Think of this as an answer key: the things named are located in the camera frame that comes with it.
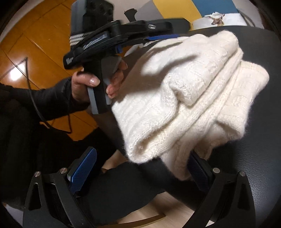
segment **folded sweater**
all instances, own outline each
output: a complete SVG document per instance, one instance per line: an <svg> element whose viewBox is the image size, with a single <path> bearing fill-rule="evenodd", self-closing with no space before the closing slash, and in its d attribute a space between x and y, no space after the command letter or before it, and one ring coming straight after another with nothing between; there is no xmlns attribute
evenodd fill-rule
<svg viewBox="0 0 281 228"><path fill-rule="evenodd" d="M132 162L160 157L180 180L195 149L212 149L243 137L248 112L269 80L259 65L242 60L228 31L164 40L135 64L112 111Z"/></svg>

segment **yellow stripe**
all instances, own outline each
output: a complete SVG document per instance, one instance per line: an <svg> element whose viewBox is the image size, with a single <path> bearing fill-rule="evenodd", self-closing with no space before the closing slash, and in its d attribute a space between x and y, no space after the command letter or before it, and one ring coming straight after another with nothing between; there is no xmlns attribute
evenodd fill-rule
<svg viewBox="0 0 281 228"><path fill-rule="evenodd" d="M153 0L163 18L180 18L192 22L202 18L191 0Z"/></svg>

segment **person's arm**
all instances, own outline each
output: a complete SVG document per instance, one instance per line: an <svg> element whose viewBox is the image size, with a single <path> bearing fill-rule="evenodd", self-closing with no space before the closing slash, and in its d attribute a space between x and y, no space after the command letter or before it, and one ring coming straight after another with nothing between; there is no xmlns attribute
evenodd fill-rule
<svg viewBox="0 0 281 228"><path fill-rule="evenodd" d="M39 118L30 98L28 89L0 85L0 89L10 92L11 97L25 106L36 118ZM58 82L54 87L32 90L35 104L46 120L52 120L69 113L85 110L90 103L78 102L72 97L71 77Z"/></svg>

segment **human hand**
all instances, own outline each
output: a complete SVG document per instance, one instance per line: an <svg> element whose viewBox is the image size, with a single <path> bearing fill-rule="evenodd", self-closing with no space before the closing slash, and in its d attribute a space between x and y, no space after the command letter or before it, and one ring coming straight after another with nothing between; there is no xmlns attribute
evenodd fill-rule
<svg viewBox="0 0 281 228"><path fill-rule="evenodd" d="M122 60L118 66L116 73L110 79L110 85L106 89L109 98L114 98L118 94L124 78L123 70L128 68L127 64ZM93 74L76 71L71 79L72 97L79 103L90 102L87 87L96 87L100 80Z"/></svg>

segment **silver bolt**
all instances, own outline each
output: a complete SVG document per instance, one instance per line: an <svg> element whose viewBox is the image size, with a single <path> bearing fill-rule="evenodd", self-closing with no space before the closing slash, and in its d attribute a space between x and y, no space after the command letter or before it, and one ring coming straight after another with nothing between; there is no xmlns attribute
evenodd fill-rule
<svg viewBox="0 0 281 228"><path fill-rule="evenodd" d="M41 175L41 173L40 173L39 171L37 171L37 172L34 173L34 176L35 176L35 177L39 177L40 175Z"/></svg>
<svg viewBox="0 0 281 228"><path fill-rule="evenodd" d="M149 24L149 25L148 25L148 28L149 28L149 29L156 29L156 25L155 25L155 24Z"/></svg>
<svg viewBox="0 0 281 228"><path fill-rule="evenodd" d="M219 173L220 170L219 170L219 168L213 168L213 172L214 172L214 173Z"/></svg>
<svg viewBox="0 0 281 228"><path fill-rule="evenodd" d="M239 174L240 174L242 177L246 176L246 173L245 173L244 171L240 171Z"/></svg>
<svg viewBox="0 0 281 228"><path fill-rule="evenodd" d="M67 172L67 168L61 168L61 169L60 169L60 173L61 173L61 174L64 174L64 173L66 173L66 172Z"/></svg>

